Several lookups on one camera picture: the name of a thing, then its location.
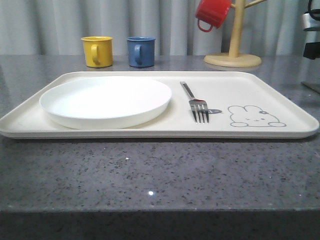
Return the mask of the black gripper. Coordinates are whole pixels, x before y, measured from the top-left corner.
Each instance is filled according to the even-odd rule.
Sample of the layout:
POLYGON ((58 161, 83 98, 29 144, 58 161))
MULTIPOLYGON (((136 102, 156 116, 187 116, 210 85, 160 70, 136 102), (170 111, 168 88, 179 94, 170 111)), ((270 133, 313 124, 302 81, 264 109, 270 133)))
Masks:
POLYGON ((320 57, 320 42, 307 42, 304 47, 303 57, 315 60, 320 57))

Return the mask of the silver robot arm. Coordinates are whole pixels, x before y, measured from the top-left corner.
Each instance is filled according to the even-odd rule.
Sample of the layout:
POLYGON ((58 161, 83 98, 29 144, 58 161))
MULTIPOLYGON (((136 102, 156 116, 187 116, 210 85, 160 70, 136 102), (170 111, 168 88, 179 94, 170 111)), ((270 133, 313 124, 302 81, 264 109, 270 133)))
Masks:
MULTIPOLYGON (((312 7, 313 1, 309 0, 307 11, 302 15, 302 25, 305 32, 320 31, 320 9, 312 7)), ((303 56, 310 60, 320 57, 320 42, 307 42, 304 46, 303 56)))

